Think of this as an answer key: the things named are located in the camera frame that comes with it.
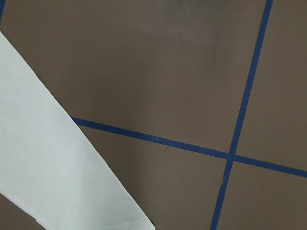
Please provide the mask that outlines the white long-sleeve printed shirt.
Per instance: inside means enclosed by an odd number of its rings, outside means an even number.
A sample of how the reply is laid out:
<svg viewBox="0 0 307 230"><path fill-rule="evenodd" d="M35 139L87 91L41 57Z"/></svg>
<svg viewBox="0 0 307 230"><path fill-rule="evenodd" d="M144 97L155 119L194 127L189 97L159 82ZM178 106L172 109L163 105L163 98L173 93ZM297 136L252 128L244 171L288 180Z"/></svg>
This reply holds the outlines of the white long-sleeve printed shirt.
<svg viewBox="0 0 307 230"><path fill-rule="evenodd" d="M91 142L3 35L0 192L47 230L154 229Z"/></svg>

